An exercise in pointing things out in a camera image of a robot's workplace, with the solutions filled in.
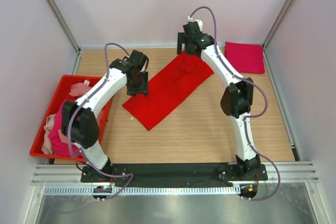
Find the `red t shirt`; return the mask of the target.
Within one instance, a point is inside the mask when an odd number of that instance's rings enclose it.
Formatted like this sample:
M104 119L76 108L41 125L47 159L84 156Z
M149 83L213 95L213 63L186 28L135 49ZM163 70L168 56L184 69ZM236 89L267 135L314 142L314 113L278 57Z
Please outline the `red t shirt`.
M122 106L149 131L213 73L202 59L182 52L149 81L147 96L131 97Z

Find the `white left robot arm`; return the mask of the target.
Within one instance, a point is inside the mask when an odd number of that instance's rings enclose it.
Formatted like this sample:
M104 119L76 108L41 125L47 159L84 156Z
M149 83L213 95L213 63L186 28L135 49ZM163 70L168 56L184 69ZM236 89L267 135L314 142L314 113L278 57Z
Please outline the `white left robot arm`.
M137 50L113 62L107 62L106 74L86 94L62 107L61 132L67 137L70 156L81 155L100 182L115 178L109 157L99 143L98 115L123 87L127 95L148 94L148 57Z

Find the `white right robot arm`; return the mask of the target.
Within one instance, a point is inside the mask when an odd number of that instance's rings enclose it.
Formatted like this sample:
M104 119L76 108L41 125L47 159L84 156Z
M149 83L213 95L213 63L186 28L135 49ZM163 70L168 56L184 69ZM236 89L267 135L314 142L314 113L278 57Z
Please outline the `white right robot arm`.
M220 107L230 117L237 145L236 173L248 180L260 169L260 156L256 152L250 125L254 86L252 79L244 79L225 59L215 39L202 32L203 22L189 17L184 31L177 36L177 52L197 56L220 78L225 91Z

